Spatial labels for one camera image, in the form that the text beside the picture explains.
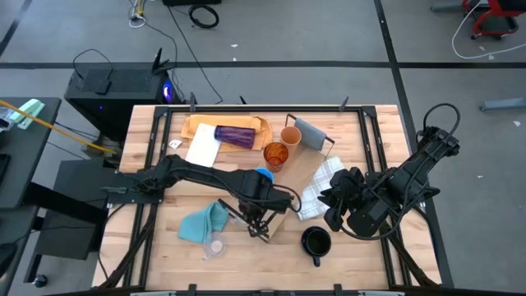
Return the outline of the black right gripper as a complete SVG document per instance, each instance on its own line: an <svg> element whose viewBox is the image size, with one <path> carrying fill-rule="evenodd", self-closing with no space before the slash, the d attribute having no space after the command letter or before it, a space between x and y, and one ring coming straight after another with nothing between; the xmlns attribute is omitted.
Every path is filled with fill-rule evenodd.
<svg viewBox="0 0 526 296"><path fill-rule="evenodd" d="M328 207L336 208L340 201L347 206L360 206L363 203L365 178L358 167L337 171L330 185L331 188L321 191L318 196L318 200Z"/></svg>

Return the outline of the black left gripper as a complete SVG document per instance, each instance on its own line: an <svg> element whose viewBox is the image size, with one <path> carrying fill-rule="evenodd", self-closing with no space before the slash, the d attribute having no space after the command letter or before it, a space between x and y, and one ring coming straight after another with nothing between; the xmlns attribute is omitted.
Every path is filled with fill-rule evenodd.
<svg viewBox="0 0 526 296"><path fill-rule="evenodd" d="M240 211L244 215L262 215L264 210L272 210L278 214L284 214L288 208L293 207L293 195L281 185L275 184L264 187L256 197L243 197L240 200ZM258 237L265 243L270 241L270 223L274 219L271 215L260 221L259 232L258 223L252 217L247 216L247 230L252 238Z"/></svg>

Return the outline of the dark speckled enamel mug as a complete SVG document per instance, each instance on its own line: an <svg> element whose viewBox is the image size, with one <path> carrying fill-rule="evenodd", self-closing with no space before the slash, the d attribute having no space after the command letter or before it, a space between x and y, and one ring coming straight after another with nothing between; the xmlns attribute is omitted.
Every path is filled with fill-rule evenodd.
<svg viewBox="0 0 526 296"><path fill-rule="evenodd" d="M312 260L313 260L313 264L315 267L319 267L321 265L321 258L324 257L319 257L319 256L313 256L311 253L309 253L309 251L305 248L305 237L307 236L307 232L311 229L311 228L321 228L319 226L312 226L312 227L309 227L307 228L303 234L302 234L302 237L301 237L301 245L302 245L302 249L303 251L308 254Z"/></svg>

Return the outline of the orange translucent tumbler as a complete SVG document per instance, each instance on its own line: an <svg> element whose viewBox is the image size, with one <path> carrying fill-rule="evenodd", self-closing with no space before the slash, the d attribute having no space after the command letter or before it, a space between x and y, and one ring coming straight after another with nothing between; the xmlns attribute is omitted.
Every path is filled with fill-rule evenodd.
<svg viewBox="0 0 526 296"><path fill-rule="evenodd" d="M271 142L263 150L263 157L267 168L278 173L288 159L288 148L280 142Z"/></svg>

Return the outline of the peach plastic cup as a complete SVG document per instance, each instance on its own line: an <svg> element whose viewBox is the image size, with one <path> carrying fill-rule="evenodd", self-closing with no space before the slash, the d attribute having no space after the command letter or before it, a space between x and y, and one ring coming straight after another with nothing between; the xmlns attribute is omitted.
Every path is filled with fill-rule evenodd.
<svg viewBox="0 0 526 296"><path fill-rule="evenodd" d="M284 127L280 133L280 141L287 147L290 155L297 149L301 139L302 133L295 126Z"/></svg>

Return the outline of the purple translucent tumbler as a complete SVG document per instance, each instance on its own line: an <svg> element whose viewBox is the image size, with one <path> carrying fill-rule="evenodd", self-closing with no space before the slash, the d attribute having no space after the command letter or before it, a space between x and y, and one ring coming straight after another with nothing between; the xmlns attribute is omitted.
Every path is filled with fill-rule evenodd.
<svg viewBox="0 0 526 296"><path fill-rule="evenodd" d="M251 149L255 142L256 130L249 127L218 125L215 128L214 138L234 146Z"/></svg>

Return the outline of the grey folded cloth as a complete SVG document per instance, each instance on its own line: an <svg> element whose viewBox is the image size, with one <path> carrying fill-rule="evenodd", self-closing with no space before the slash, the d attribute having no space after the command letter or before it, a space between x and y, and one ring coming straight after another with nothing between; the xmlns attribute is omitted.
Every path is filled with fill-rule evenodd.
<svg viewBox="0 0 526 296"><path fill-rule="evenodd" d="M301 118L295 119L294 126L301 132L301 144L314 150L322 150L326 138L326 134L322 130L312 126Z"/></svg>

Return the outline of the white folded napkin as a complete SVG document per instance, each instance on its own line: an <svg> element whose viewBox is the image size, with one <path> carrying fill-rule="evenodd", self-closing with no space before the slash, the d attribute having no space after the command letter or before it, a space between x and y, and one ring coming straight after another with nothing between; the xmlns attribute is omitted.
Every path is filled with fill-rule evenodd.
<svg viewBox="0 0 526 296"><path fill-rule="evenodd" d="M221 147L221 142L215 139L215 129L205 123L198 125L185 158L187 162L209 168L213 166Z"/></svg>

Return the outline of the mustard yellow cloth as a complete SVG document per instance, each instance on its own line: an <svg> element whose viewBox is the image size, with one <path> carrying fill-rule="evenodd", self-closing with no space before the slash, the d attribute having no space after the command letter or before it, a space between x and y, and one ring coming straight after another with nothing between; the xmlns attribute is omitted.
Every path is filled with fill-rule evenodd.
<svg viewBox="0 0 526 296"><path fill-rule="evenodd" d="M193 114L185 119L181 130L181 137L192 140L201 123L213 127L222 125L254 128L256 130L256 137L254 145L251 148L252 150L262 150L273 141L273 132L270 124L265 118L259 116Z"/></svg>

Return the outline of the black floor stand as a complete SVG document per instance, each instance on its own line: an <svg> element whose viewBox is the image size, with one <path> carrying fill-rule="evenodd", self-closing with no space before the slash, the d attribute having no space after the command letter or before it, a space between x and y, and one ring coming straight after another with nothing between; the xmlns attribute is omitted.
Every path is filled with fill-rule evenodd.
<svg viewBox="0 0 526 296"><path fill-rule="evenodd" d="M102 223L108 215L107 195L99 190L113 171L104 160L63 161L52 189L31 183L24 201L46 210L34 229L39 237L24 281L37 275L43 257L85 260L98 250Z"/></svg>

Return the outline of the black computer tower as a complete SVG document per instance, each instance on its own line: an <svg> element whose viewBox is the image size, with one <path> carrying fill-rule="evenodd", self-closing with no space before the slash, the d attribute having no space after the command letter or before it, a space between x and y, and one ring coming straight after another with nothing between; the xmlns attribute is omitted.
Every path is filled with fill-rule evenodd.
<svg viewBox="0 0 526 296"><path fill-rule="evenodd" d="M150 63L73 62L64 98L103 136L122 142L136 105L179 104L181 98L168 72L169 60L158 51Z"/></svg>

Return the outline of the grey metal floor bar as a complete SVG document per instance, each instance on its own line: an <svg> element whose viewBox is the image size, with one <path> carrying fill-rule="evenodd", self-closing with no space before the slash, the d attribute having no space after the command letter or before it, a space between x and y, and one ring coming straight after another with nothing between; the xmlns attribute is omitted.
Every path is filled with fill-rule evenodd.
<svg viewBox="0 0 526 296"><path fill-rule="evenodd" d="M481 111L526 108L526 98L487 100L479 107Z"/></svg>

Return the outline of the red cart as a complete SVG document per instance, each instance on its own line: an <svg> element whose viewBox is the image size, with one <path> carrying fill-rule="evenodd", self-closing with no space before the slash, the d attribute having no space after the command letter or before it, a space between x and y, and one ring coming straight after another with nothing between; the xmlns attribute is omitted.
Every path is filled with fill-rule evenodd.
<svg viewBox="0 0 526 296"><path fill-rule="evenodd" d="M463 0L465 16L477 4L479 7L473 12L472 39L481 35L501 39L514 34L519 29L516 18L526 13L526 0Z"/></svg>

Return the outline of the black desk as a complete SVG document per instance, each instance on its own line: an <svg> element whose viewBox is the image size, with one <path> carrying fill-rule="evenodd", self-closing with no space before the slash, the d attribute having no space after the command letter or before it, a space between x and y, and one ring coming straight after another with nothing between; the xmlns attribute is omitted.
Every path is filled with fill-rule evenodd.
<svg viewBox="0 0 526 296"><path fill-rule="evenodd" d="M25 130L14 126L0 133L0 154L10 156L3 173L0 169L0 210L21 205L49 134L49 128L36 122Z"/></svg>

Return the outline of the mint green stapler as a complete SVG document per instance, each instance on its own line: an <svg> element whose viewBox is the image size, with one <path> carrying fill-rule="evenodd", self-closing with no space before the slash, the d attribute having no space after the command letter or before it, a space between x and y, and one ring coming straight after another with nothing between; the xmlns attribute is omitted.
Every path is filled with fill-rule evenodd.
<svg viewBox="0 0 526 296"><path fill-rule="evenodd" d="M33 117L37 117L39 113L44 109L45 104L41 102L38 99L30 99L27 102L25 102L19 110L23 111L24 113L27 113ZM29 125L33 122L31 118L26 117L25 115L13 112L9 118L12 123L15 123L16 126L21 129L25 130L29 127Z"/></svg>

